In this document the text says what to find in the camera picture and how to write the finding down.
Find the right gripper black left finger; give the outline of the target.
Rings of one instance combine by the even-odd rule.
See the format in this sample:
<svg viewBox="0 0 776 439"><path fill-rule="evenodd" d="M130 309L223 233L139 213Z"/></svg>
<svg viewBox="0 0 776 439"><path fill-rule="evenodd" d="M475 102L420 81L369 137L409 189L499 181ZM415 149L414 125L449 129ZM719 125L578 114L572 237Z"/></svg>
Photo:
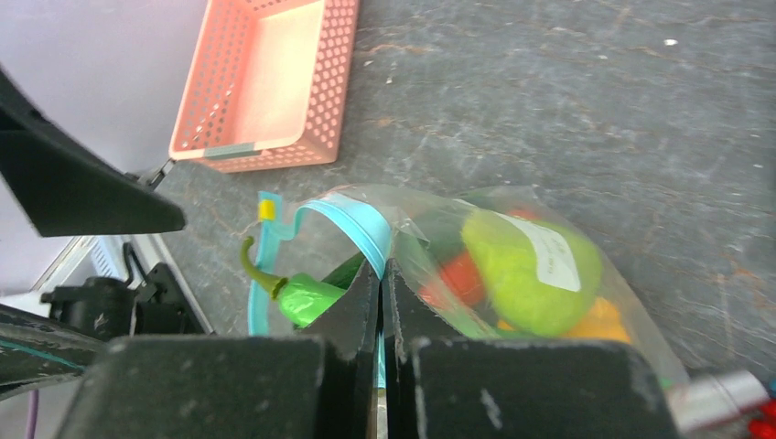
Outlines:
<svg viewBox="0 0 776 439"><path fill-rule="evenodd" d="M60 438L373 438L380 281L364 264L309 327L110 342Z"/></svg>

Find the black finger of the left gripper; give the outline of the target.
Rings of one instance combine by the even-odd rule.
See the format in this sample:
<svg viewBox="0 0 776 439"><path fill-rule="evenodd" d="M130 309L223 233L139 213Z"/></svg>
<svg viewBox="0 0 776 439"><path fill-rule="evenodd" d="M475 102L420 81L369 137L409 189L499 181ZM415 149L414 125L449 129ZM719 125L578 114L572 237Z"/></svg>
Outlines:
<svg viewBox="0 0 776 439"><path fill-rule="evenodd" d="M1 77L1 174L42 237L182 230L183 210L107 165Z"/></svg>

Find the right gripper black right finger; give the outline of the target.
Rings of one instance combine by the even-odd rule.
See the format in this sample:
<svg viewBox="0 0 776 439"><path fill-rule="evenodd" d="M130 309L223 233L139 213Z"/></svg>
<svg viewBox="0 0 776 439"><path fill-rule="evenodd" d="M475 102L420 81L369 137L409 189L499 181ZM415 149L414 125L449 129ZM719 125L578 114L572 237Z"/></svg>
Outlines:
<svg viewBox="0 0 776 439"><path fill-rule="evenodd" d="M658 380L628 345L463 337L410 289L382 281L392 438L675 438Z"/></svg>

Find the light green toy bean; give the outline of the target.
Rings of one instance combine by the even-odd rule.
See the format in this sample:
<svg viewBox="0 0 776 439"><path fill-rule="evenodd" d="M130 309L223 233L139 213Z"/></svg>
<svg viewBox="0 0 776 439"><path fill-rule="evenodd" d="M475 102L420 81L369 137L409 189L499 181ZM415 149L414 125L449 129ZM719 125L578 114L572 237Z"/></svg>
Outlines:
<svg viewBox="0 0 776 439"><path fill-rule="evenodd" d="M306 273L282 277L263 272L251 263L249 250L253 244L253 236L242 243L240 261L243 269L297 327L307 327L341 299L365 261L364 255L358 252L322 280Z"/></svg>

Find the clear zip top bag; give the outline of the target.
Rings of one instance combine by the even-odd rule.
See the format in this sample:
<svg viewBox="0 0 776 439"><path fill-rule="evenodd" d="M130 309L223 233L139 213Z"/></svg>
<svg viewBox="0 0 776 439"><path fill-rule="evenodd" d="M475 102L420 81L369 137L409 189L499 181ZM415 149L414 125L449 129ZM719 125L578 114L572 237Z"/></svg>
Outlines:
<svg viewBox="0 0 776 439"><path fill-rule="evenodd" d="M688 374L608 256L528 187L443 197L382 184L293 203L258 196L242 244L248 331L308 327L362 267L396 267L412 297L471 338L594 338L635 347L664 388Z"/></svg>

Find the green toy pear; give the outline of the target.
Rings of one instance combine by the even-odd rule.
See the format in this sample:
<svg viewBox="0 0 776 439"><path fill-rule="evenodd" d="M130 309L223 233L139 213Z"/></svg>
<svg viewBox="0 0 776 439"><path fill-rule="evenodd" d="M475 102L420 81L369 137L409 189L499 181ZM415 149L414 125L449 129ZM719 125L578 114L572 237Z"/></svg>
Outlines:
<svg viewBox="0 0 776 439"><path fill-rule="evenodd" d="M568 291L592 289L598 295L603 262L586 236L556 223L529 221L474 209L461 239L486 288L552 285Z"/></svg>

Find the pink plastic basket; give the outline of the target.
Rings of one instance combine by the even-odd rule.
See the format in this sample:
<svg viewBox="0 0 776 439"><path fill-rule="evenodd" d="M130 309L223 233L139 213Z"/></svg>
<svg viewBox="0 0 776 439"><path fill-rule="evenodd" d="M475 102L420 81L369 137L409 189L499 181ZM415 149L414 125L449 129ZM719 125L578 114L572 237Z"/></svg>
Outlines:
<svg viewBox="0 0 776 439"><path fill-rule="evenodd" d="M168 152L222 173L337 159L356 0L211 1Z"/></svg>

